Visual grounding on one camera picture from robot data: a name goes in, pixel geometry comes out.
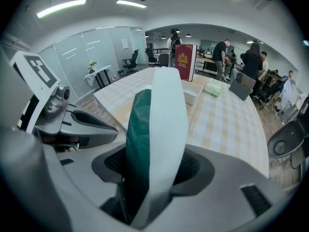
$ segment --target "black bag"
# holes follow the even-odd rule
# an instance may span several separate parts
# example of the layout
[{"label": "black bag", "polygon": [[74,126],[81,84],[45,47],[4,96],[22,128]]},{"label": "black bag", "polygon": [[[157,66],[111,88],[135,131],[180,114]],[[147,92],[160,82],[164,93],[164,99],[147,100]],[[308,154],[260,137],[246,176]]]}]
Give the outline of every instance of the black bag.
[{"label": "black bag", "polygon": [[171,48],[171,53],[172,53],[172,55],[175,55],[175,52],[176,52],[176,44],[181,44],[179,38],[177,38],[176,40],[172,40],[172,42],[171,42],[171,44],[170,44],[170,48]]}]

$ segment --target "wooden floor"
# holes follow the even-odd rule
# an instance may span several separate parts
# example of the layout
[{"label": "wooden floor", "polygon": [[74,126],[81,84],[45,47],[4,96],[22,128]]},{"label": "wooden floor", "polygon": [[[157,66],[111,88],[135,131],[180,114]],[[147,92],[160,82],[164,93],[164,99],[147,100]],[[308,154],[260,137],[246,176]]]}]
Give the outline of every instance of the wooden floor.
[{"label": "wooden floor", "polygon": [[[76,104],[87,109],[89,112],[101,117],[102,120],[109,123],[110,125],[116,127],[119,133],[114,142],[126,140],[124,131],[117,125],[114,119],[111,116],[109,116],[106,112],[102,111],[102,109],[96,106],[93,94],[86,96],[82,100],[78,101]],[[265,132],[266,141],[268,142],[271,136],[282,127],[281,121],[269,107],[266,106],[264,109],[260,111],[259,106],[255,102],[254,105],[260,116]],[[271,170],[271,168],[273,167],[278,167],[278,165],[280,166],[281,162],[285,159],[286,158],[273,161],[271,161],[272,159],[270,159],[269,169]],[[278,185],[280,185],[282,188],[284,189],[288,188],[299,182],[299,170],[294,170],[289,165],[289,167],[287,167],[283,173],[276,175],[275,177],[273,177],[272,180]]]}]

